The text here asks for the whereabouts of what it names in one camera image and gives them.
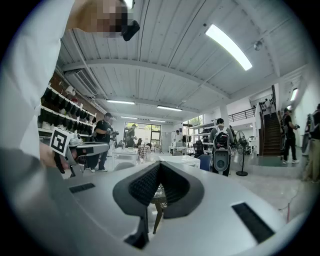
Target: floor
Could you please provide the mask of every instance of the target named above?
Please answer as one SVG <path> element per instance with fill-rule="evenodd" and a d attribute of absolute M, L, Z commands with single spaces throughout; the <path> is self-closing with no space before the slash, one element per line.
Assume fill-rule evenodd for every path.
<path fill-rule="evenodd" d="M 168 152 L 166 153 L 151 153 L 147 161 L 157 161 L 159 156 L 170 156 Z M 248 176 L 238 176 L 236 171 L 239 170 L 240 164 L 242 163 L 242 155 L 238 155 L 236 152 L 231 158 L 230 165 L 230 179 L 234 179 L 244 187 L 255 193 L 260 198 L 266 200 L 269 204 L 279 210 L 283 218 L 287 221 L 292 220 L 295 216 L 305 211 L 309 211 L 313 206 L 314 201 L 319 195 L 320 184 L 314 184 L 311 182 L 303 182 L 297 178 L 288 177 L 274 177 L 274 176 L 262 176 L 249 174 Z M 298 166 L 303 169 L 305 166 L 305 160 L 301 156 L 301 152 L 297 152 L 297 158 L 302 160 Z M 266 167 L 281 167 L 288 168 L 292 164 L 283 165 L 282 161 L 277 156 L 266 156 L 266 157 L 254 157 L 252 155 L 245 156 L 245 165 L 258 165 Z M 105 168 L 108 172 L 106 175 L 112 172 L 112 158 L 107 157 L 105 162 Z M 84 176 L 95 175 L 90 171 L 85 171 Z M 154 236 L 152 234 L 155 220 L 157 216 L 157 210 L 154 204 L 148 206 L 148 224 L 149 224 L 149 238 L 152 239 Z"/>

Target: shoe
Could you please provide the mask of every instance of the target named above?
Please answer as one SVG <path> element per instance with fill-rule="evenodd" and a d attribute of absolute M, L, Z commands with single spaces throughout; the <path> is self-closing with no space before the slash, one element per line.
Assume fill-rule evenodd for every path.
<path fill-rule="evenodd" d="M 84 170 L 85 170 L 85 171 L 90 171 L 90 172 L 92 172 L 93 174 L 96 172 L 95 169 L 91 169 L 91 168 L 85 168 Z"/>

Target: black slot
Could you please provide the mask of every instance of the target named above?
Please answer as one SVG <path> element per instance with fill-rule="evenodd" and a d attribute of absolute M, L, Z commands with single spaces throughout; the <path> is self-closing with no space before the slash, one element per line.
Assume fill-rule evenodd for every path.
<path fill-rule="evenodd" d="M 233 205 L 232 208 L 259 244 L 274 234 L 271 228 L 245 202 Z"/>
<path fill-rule="evenodd" d="M 71 191 L 72 194 L 74 194 L 74 193 L 78 193 L 78 192 L 85 191 L 88 189 L 92 189 L 94 187 L 95 187 L 95 185 L 93 185 L 92 183 L 87 183 L 87 184 L 69 187 L 69 190 Z"/>

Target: ceiling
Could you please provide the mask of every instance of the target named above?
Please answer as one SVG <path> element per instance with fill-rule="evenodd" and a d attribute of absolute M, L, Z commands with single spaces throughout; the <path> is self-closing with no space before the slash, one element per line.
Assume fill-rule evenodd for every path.
<path fill-rule="evenodd" d="M 306 64 L 302 29 L 278 0 L 135 0 L 133 17 L 140 31 L 129 42 L 67 31 L 57 62 L 64 72 L 89 69 L 103 98 L 136 103 L 96 100 L 116 116 L 181 123 L 264 90 Z M 240 47 L 251 69 L 205 35 L 210 24 Z M 263 48 L 255 51 L 261 38 Z M 292 76 L 286 83 L 290 79 L 299 83 Z"/>

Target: sneaker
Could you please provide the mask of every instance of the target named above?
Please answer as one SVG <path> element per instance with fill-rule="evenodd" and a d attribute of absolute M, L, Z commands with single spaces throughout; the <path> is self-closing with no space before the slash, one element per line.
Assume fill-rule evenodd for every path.
<path fill-rule="evenodd" d="M 90 171 L 90 172 L 92 172 L 93 174 L 96 172 L 95 169 L 91 169 L 91 168 L 85 168 L 84 170 L 85 170 L 85 171 Z"/>
<path fill-rule="evenodd" d="M 107 172 L 106 168 L 104 167 L 102 169 L 99 168 L 99 171 Z"/>

